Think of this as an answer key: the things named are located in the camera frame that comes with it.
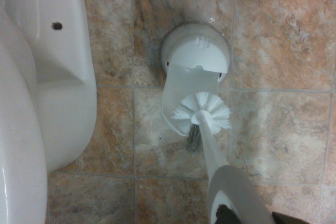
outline floor tile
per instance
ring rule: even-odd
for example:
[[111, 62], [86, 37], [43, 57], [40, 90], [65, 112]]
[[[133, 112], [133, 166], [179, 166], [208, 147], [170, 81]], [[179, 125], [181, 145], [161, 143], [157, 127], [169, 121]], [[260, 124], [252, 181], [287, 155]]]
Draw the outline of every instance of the floor tile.
[[270, 211], [319, 223], [321, 188], [318, 186], [256, 186]]
[[229, 163], [257, 183], [321, 184], [330, 94], [231, 92]]
[[133, 179], [51, 174], [48, 197], [52, 224], [134, 224]]
[[138, 86], [164, 85], [160, 45], [181, 23], [211, 23], [230, 46], [234, 0], [135, 0], [134, 11], [134, 80]]
[[207, 182], [183, 179], [137, 179], [138, 224], [208, 223]]
[[[162, 89], [136, 89], [135, 160], [137, 175], [206, 178], [203, 152], [188, 153], [186, 137], [173, 132], [161, 114]], [[228, 93], [220, 95], [228, 100]], [[226, 154], [227, 131], [215, 135]]]
[[132, 86], [131, 0], [85, 0], [97, 84]]
[[321, 223], [336, 224], [336, 187], [323, 190]]
[[128, 88], [98, 88], [98, 113], [85, 151], [63, 172], [133, 175], [133, 94]]
[[334, 104], [332, 110], [331, 132], [329, 135], [328, 154], [325, 164], [324, 183], [326, 185], [336, 186], [336, 102], [334, 95]]
[[333, 0], [237, 0], [234, 88], [331, 90]]

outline bristle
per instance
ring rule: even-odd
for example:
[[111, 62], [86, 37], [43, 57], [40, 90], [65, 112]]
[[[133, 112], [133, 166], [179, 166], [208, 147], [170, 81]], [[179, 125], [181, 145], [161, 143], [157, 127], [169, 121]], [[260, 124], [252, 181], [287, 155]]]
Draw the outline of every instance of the bristle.
[[211, 115], [213, 118], [229, 118], [230, 109], [223, 103], [223, 105], [217, 108]]
[[212, 125], [216, 125], [224, 129], [231, 129], [231, 122], [229, 119], [214, 118]]
[[174, 111], [174, 115], [172, 116], [172, 118], [177, 120], [191, 119], [193, 114], [194, 111], [190, 110], [189, 108], [178, 106]]
[[219, 131], [221, 131], [221, 127], [219, 127], [218, 125], [216, 124], [212, 124], [211, 127], [210, 127], [210, 130], [211, 130], [211, 133], [214, 135], [214, 134], [217, 134]]
[[206, 111], [212, 114], [221, 105], [224, 105], [222, 99], [217, 95], [210, 94], [209, 101], [206, 106]]
[[211, 114], [213, 123], [210, 130], [212, 134], [217, 134], [222, 128], [231, 128], [230, 109], [215, 94], [209, 92], [190, 94], [181, 101], [181, 104], [176, 108], [173, 119], [180, 120], [178, 128], [184, 134], [188, 134], [186, 149], [189, 152], [199, 151], [202, 146], [200, 127], [191, 123], [191, 118], [195, 112], [206, 110]]
[[201, 146], [202, 137], [200, 127], [196, 124], [192, 124], [186, 142], [186, 149], [188, 152], [197, 152], [201, 149]]
[[204, 110], [206, 108], [206, 103], [209, 98], [209, 92], [199, 92], [196, 94], [198, 104], [200, 107], [200, 110]]
[[184, 98], [181, 102], [184, 106], [188, 107], [192, 111], [196, 112], [199, 110], [199, 105], [197, 103], [195, 94], [189, 94], [186, 98]]

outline bolt hole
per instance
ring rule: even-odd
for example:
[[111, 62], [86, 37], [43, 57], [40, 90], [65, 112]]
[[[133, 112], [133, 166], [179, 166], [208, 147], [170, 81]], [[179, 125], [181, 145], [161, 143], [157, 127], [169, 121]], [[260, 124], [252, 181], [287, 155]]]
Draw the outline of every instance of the bolt hole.
[[54, 30], [62, 30], [63, 25], [60, 22], [55, 22], [51, 26]]

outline porcelain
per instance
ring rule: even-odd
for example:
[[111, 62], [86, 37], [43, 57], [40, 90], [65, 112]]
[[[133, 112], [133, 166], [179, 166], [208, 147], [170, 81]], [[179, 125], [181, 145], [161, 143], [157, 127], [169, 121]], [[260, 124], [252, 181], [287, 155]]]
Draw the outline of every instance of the porcelain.
[[75, 160], [96, 122], [83, 0], [0, 3], [0, 223], [45, 222], [47, 171]]

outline toilet brush holder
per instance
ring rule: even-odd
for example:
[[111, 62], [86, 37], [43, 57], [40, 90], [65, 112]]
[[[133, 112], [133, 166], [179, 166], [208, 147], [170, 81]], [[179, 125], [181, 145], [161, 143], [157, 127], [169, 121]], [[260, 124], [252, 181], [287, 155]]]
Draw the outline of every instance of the toilet brush holder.
[[167, 75], [162, 97], [162, 114], [172, 130], [179, 130], [173, 111], [189, 94], [207, 91], [218, 94], [226, 78], [231, 55], [221, 33], [210, 25], [192, 23], [176, 27], [161, 47], [161, 64]]

